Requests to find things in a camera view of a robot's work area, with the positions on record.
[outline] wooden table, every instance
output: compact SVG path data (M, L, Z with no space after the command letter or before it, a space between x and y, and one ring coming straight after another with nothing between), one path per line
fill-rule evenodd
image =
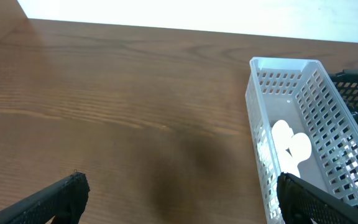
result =
M0 209L76 169L82 223L265 223L253 56L358 68L358 44L25 21L0 41Z

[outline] white plastic item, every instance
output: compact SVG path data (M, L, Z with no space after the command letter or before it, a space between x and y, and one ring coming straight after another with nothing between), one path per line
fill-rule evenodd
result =
M283 223L276 193L283 165L271 131L281 119L311 141L301 178L358 208L358 126L322 64L255 57L250 69L246 104L267 223Z
M295 162L294 158L287 151L277 153L277 158L282 172L293 174L299 178L301 177L297 166L298 163Z
M272 127L272 136L277 152L282 152L290 147L293 131L287 122L279 120Z
M302 161L309 159L311 155L311 143L305 133L297 133L290 140L290 152L296 166Z

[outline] white wall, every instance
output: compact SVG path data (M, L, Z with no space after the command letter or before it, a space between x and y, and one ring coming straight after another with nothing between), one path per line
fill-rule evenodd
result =
M18 0L29 18L358 42L358 0Z

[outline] white plastic basket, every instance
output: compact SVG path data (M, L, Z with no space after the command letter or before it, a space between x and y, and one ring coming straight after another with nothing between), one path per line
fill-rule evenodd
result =
M301 178L358 208L358 126L322 64L254 57L250 68L246 103L267 223L284 223L271 134L280 119L311 140L312 156L298 166Z

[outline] white object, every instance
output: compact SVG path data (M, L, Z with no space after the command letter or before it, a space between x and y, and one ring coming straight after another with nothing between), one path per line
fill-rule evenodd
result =
M298 165L300 162L309 159L311 155L311 142L305 133L297 133L290 140L290 152Z
M286 121L279 120L272 127L272 136L276 151L282 152L290 147L293 131Z
M301 177L298 167L296 166L297 163L287 151L278 152L277 158L282 172L293 174L299 178Z

